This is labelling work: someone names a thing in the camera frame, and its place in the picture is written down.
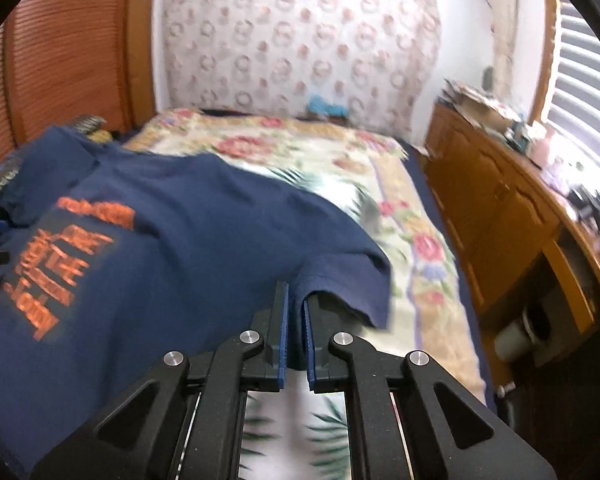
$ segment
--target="wall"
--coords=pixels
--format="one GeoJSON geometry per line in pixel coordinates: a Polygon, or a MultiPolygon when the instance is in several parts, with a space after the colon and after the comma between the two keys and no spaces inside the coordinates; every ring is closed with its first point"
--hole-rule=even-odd
{"type": "Polygon", "coordinates": [[[298,116],[310,97],[410,138],[440,46],[436,0],[164,0],[172,104],[298,116]]]}
{"type": "Polygon", "coordinates": [[[427,135],[436,98],[445,78],[480,88],[482,71],[493,62],[492,13],[485,0],[437,0],[442,41],[429,81],[416,101],[411,127],[413,143],[427,135]]]}
{"type": "Polygon", "coordinates": [[[528,117],[538,86],[544,50],[544,0],[518,0],[518,35],[513,56],[511,104],[528,117]]]}
{"type": "MultiPolygon", "coordinates": [[[[169,107],[170,98],[164,60],[161,20],[163,0],[154,0],[153,61],[157,110],[169,107]]],[[[438,59],[416,99],[411,117],[411,142],[421,144],[426,136],[433,105],[445,87],[445,78],[479,87],[482,71],[493,60],[491,9],[485,0],[437,0],[442,23],[438,59]]]]}

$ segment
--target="floral bedspread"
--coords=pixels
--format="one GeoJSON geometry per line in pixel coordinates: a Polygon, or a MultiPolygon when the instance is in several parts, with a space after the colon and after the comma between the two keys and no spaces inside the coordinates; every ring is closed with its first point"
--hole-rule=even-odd
{"type": "MultiPolygon", "coordinates": [[[[427,217],[395,140],[329,123],[214,118],[177,108],[153,118],[126,148],[212,152],[248,171],[330,175],[362,190],[379,211],[379,228],[367,231],[392,264],[392,304],[388,329],[365,328],[361,336],[395,355],[428,352],[484,402],[454,258],[427,217]]],[[[349,478],[344,396],[316,396],[306,376],[292,370],[280,394],[250,394],[240,462],[240,477],[248,480],[349,478]]]]}

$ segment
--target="pink flower pattern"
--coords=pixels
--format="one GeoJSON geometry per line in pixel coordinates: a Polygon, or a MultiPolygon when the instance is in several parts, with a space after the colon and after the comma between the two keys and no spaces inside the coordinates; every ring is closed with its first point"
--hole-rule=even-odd
{"type": "Polygon", "coordinates": [[[390,143],[381,139],[376,134],[366,132],[365,130],[358,130],[356,131],[356,137],[372,150],[376,150],[376,152],[384,153],[391,150],[390,143]]]}
{"type": "Polygon", "coordinates": [[[190,119],[193,117],[193,112],[188,108],[174,108],[173,113],[180,118],[190,119]]]}
{"type": "Polygon", "coordinates": [[[227,137],[215,146],[218,153],[254,164],[263,164],[264,156],[270,155],[273,147],[274,143],[270,139],[249,136],[227,137]]]}
{"type": "Polygon", "coordinates": [[[416,254],[427,262],[440,262],[445,252],[435,236],[417,234],[413,237],[413,248],[416,254]]]}
{"type": "Polygon", "coordinates": [[[265,128],[282,128],[285,125],[285,121],[277,117],[265,117],[260,121],[260,124],[265,128]]]}
{"type": "Polygon", "coordinates": [[[407,209],[409,207],[409,202],[406,200],[400,200],[400,202],[380,202],[378,204],[378,209],[382,216],[391,216],[395,214],[396,210],[407,209]]]}
{"type": "Polygon", "coordinates": [[[445,303],[445,295],[438,290],[429,290],[418,294],[418,298],[426,304],[442,305],[445,303]]]}
{"type": "Polygon", "coordinates": [[[366,166],[361,162],[357,162],[348,156],[341,156],[333,161],[333,165],[341,170],[349,171],[349,173],[364,174],[366,166]]]}

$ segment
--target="black gripper frame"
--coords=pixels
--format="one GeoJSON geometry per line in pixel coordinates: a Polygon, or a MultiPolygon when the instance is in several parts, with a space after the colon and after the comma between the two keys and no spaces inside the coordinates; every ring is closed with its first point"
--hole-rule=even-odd
{"type": "MultiPolygon", "coordinates": [[[[314,392],[345,394],[353,480],[407,480],[410,471],[414,480],[555,480],[424,352],[400,358],[355,335],[337,344],[338,318],[321,301],[303,306],[307,374],[314,392]]],[[[273,307],[249,327],[256,341],[238,334],[215,352],[161,360],[43,457],[32,480],[236,479],[247,391],[283,386],[287,318],[279,283],[273,307]]]]}

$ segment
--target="clutter on dresser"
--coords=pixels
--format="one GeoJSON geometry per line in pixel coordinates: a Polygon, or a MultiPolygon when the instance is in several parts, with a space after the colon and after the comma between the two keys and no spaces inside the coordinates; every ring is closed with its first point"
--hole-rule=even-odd
{"type": "Polygon", "coordinates": [[[445,81],[446,89],[443,89],[443,97],[472,126],[479,126],[482,129],[491,128],[504,134],[509,129],[514,130],[515,125],[522,121],[513,108],[483,91],[461,82],[449,79],[445,81]]]}
{"type": "Polygon", "coordinates": [[[526,149],[527,158],[541,170],[549,163],[551,155],[551,139],[556,131],[546,124],[535,121],[526,131],[530,139],[526,149]]]}
{"type": "Polygon", "coordinates": [[[531,142],[526,123],[522,121],[515,123],[513,128],[507,130],[504,136],[507,139],[507,146],[518,153],[526,154],[531,142]]]}
{"type": "Polygon", "coordinates": [[[562,196],[568,196],[570,190],[579,183],[575,168],[559,157],[542,170],[540,179],[562,196]]]}

